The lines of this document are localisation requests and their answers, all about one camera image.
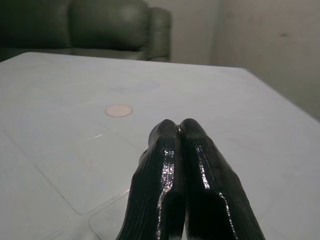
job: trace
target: white wall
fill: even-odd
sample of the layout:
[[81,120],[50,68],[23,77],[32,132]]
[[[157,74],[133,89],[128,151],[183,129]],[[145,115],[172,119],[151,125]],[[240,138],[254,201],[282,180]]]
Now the white wall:
[[172,14],[171,61],[210,64],[219,0],[146,0]]
[[213,65],[244,67],[320,120],[320,0],[223,0]]

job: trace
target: glossy black plastic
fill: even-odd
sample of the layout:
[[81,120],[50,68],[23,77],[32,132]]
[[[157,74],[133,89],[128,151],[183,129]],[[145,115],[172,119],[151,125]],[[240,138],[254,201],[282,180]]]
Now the glossy black plastic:
[[193,119],[180,125],[189,240],[264,240],[237,174]]
[[183,171],[178,127],[164,120],[151,131],[132,177],[117,240],[181,239],[186,213]]

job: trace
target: couch cushion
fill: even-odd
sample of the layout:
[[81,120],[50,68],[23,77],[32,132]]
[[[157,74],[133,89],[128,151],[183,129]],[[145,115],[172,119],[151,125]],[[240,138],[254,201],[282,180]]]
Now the couch cushion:
[[141,0],[74,0],[71,42],[77,48],[140,50],[147,40],[149,8]]
[[68,8],[69,0],[1,0],[0,47],[68,47]]
[[13,58],[19,54],[28,52],[39,52],[49,54],[71,54],[70,48],[51,49],[51,48],[6,48],[0,47],[0,62],[6,59]]
[[88,48],[72,48],[72,55],[112,58],[112,59],[130,59],[130,60],[147,60],[144,51],[118,51],[109,49],[88,49]]

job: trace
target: table surface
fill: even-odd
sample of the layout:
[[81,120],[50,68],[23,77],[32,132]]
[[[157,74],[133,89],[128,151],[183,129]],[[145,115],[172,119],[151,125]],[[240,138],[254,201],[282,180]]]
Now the table surface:
[[266,239],[318,239],[320,124],[248,71],[45,53],[0,63],[0,238],[114,239],[150,130],[185,118],[239,175]]

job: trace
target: green leather couch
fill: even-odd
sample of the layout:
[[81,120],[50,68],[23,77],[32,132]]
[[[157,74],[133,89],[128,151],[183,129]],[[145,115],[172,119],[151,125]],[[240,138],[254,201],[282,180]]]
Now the green leather couch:
[[0,62],[25,52],[170,60],[170,13],[142,0],[1,0]]

